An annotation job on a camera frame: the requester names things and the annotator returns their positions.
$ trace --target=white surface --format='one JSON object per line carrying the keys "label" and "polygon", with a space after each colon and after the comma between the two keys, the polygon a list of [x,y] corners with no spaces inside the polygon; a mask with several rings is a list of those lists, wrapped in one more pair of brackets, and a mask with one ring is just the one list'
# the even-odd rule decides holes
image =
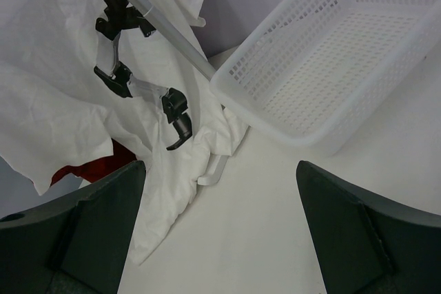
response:
{"label": "white surface", "polygon": [[441,214],[441,44],[331,158],[251,129],[119,294],[324,294],[295,174],[308,160],[356,185]]}
{"label": "white surface", "polygon": [[[175,0],[150,1],[202,52]],[[0,0],[0,153],[39,193],[60,168],[112,155],[111,138],[135,153],[150,168],[130,253],[141,263],[193,200],[210,155],[231,155],[245,126],[161,33],[124,31],[119,54],[135,77],[187,97],[194,135],[167,151],[177,135],[162,107],[121,98],[93,73],[104,8],[103,0]]]}
{"label": "white surface", "polygon": [[284,0],[211,88],[252,127],[338,151],[441,38],[441,0]]}

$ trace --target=laundry basket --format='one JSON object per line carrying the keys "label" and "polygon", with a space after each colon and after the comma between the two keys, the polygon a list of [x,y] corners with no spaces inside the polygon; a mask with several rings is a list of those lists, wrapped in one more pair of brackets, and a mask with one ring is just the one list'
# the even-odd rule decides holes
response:
{"label": "laundry basket", "polygon": [[333,154],[440,37],[439,0],[283,0],[211,88],[252,127]]}

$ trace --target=white t-shirt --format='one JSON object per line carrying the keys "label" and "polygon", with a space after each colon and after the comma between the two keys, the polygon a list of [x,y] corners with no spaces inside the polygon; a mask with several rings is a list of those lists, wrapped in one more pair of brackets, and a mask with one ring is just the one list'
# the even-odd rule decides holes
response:
{"label": "white t-shirt", "polygon": [[[150,0],[195,47],[188,13],[176,0]],[[205,78],[162,35],[124,31],[120,59],[145,81],[182,91],[194,137],[177,135],[161,109],[120,98],[94,75],[96,18],[103,0],[0,0],[0,155],[48,189],[54,171],[112,152],[110,138],[151,165],[130,251],[141,263],[196,193],[210,153],[231,155],[246,126],[214,98]]]}

